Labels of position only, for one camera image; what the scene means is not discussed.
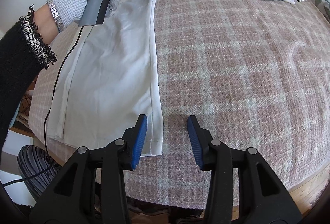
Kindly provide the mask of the left black sleeved forearm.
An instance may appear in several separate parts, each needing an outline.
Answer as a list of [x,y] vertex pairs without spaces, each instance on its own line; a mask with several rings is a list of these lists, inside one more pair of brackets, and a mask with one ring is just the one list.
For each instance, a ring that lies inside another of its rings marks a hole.
[[34,20],[34,8],[1,39],[1,147],[18,105],[38,73],[57,61]]

